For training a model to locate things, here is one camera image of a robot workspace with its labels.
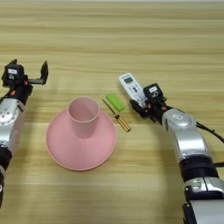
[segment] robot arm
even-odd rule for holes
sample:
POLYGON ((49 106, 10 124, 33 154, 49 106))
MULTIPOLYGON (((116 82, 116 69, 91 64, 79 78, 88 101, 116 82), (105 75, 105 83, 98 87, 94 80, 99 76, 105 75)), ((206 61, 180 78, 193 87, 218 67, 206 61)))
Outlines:
POLYGON ((159 122, 169 133, 185 186, 185 224, 221 224, 224 221, 224 181, 210 156, 207 144, 191 116, 165 104, 158 84, 146 87, 146 108, 130 100, 141 117, 159 122))
POLYGON ((4 179, 11 158, 18 149, 20 133, 24 124, 25 104, 32 93, 32 84, 46 84, 48 66, 45 62, 40 79, 30 80, 24 68, 13 60, 5 67, 3 86, 9 92, 0 100, 0 207, 4 194, 4 179))

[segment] wood grain surface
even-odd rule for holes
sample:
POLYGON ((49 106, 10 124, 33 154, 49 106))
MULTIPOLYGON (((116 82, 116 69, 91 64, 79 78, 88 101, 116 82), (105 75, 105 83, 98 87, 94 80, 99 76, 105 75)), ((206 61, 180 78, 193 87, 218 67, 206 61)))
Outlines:
MULTIPOLYGON (((223 3, 0 2, 0 67, 17 58, 34 87, 19 150, 5 183, 1 224, 179 224, 183 183, 170 138, 129 106, 117 77, 157 82, 168 103, 224 136, 223 3), (51 119, 75 97, 117 94, 125 133, 115 122, 113 155, 92 171, 68 171, 46 151, 51 119)), ((0 94, 6 89, 1 87, 0 94)), ((224 147, 203 133, 214 161, 224 147)))

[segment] pink plastic cup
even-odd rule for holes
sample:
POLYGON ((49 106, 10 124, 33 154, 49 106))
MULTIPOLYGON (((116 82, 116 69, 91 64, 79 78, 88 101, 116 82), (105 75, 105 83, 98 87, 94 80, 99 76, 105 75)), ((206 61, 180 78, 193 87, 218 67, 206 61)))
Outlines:
POLYGON ((89 138, 95 133, 100 113, 99 104, 95 100, 86 96, 76 98, 69 104, 67 111, 78 137, 89 138))

